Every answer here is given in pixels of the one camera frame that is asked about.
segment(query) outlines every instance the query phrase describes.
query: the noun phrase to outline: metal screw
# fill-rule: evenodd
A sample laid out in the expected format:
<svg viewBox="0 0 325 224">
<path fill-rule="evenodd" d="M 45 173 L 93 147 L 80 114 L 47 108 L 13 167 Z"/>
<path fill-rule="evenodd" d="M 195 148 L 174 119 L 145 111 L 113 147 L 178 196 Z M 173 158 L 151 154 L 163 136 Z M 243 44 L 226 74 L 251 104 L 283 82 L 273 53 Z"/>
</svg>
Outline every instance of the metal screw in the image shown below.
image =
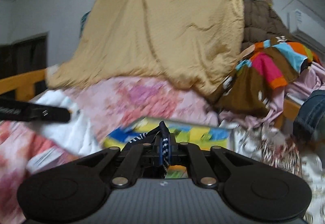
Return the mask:
<svg viewBox="0 0 325 224">
<path fill-rule="evenodd" d="M 201 178 L 201 183 L 206 186 L 214 185 L 217 182 L 217 180 L 213 177 L 203 177 Z"/>
<path fill-rule="evenodd" d="M 117 147 L 117 146 L 112 146 L 112 147 L 110 147 L 109 149 L 111 149 L 111 150 L 119 150 L 119 149 L 120 149 L 120 147 Z"/>
<path fill-rule="evenodd" d="M 120 177 L 115 177 L 112 180 L 112 183 L 117 185 L 117 186 L 123 186 L 126 185 L 128 183 L 129 180 L 127 180 L 127 178 L 120 176 Z"/>
</svg>

